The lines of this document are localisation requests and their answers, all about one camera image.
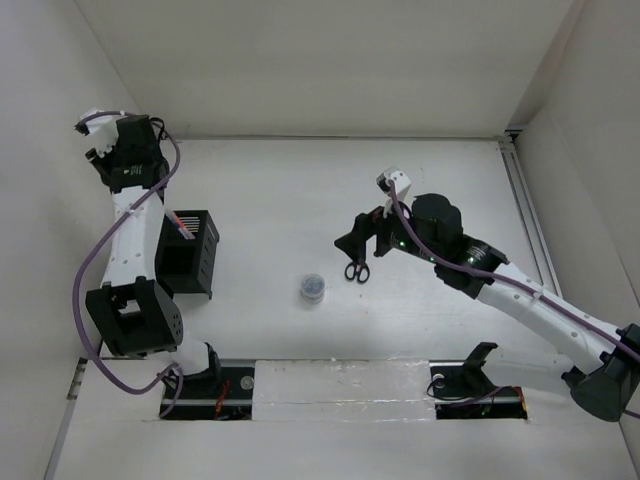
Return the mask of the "black handled scissors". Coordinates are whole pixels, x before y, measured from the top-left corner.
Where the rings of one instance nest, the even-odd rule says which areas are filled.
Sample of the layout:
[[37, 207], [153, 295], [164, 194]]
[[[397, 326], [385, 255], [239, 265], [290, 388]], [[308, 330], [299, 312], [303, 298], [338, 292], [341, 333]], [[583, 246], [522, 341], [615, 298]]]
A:
[[344, 278], [360, 285], [366, 284], [370, 278], [370, 269], [366, 263], [351, 261], [344, 269]]

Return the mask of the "jar of rubber bands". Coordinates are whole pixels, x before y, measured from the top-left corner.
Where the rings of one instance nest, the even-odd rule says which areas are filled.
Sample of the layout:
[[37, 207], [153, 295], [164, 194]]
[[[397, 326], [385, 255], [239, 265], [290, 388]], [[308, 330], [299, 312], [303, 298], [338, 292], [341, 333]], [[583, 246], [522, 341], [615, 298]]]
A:
[[298, 289], [298, 305], [301, 308], [315, 308], [325, 298], [325, 279], [317, 274], [306, 274], [301, 277]]

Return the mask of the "pink red marker pen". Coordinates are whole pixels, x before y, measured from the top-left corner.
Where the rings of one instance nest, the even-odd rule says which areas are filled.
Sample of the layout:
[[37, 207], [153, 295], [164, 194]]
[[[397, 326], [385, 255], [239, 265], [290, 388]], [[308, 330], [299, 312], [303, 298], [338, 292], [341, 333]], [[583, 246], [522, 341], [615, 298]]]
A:
[[184, 239], [193, 239], [193, 235], [175, 212], [167, 210], [165, 216]]

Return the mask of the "blue ballpoint pen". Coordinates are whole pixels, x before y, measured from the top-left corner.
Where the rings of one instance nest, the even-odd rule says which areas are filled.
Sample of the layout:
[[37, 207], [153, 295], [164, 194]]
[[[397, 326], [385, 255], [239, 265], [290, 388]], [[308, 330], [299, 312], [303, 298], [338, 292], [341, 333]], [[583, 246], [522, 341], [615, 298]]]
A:
[[173, 224], [176, 226], [180, 235], [186, 240], [194, 240], [195, 236], [187, 229], [179, 217], [173, 218]]

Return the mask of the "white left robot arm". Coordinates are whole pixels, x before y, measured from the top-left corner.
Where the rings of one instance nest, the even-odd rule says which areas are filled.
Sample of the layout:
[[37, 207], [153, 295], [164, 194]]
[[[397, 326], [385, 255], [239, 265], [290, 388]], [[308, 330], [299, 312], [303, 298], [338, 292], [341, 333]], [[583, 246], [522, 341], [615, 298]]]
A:
[[87, 158], [108, 187], [115, 220], [105, 244], [109, 262], [86, 309], [108, 350], [142, 359], [167, 353], [201, 396], [222, 387], [213, 347], [186, 332], [173, 288], [157, 274], [158, 248], [168, 222], [164, 190], [176, 165], [163, 156], [161, 121], [123, 111], [88, 111], [77, 130], [92, 138]]

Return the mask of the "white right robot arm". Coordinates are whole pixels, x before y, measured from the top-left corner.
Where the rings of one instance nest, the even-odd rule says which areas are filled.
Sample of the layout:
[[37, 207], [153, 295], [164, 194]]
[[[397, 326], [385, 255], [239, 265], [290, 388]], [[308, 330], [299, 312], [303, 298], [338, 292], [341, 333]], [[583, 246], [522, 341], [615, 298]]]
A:
[[495, 342], [480, 342], [443, 379], [441, 399], [464, 404], [517, 385], [565, 395], [607, 422], [627, 414], [639, 386], [638, 325], [619, 328], [562, 300], [503, 252], [467, 235], [460, 210], [439, 194], [419, 195], [412, 205], [391, 199], [357, 215], [351, 231], [334, 242], [350, 260], [347, 280], [368, 280], [369, 240], [376, 257], [396, 249], [431, 263], [445, 285], [506, 314], [556, 350], [535, 363]]

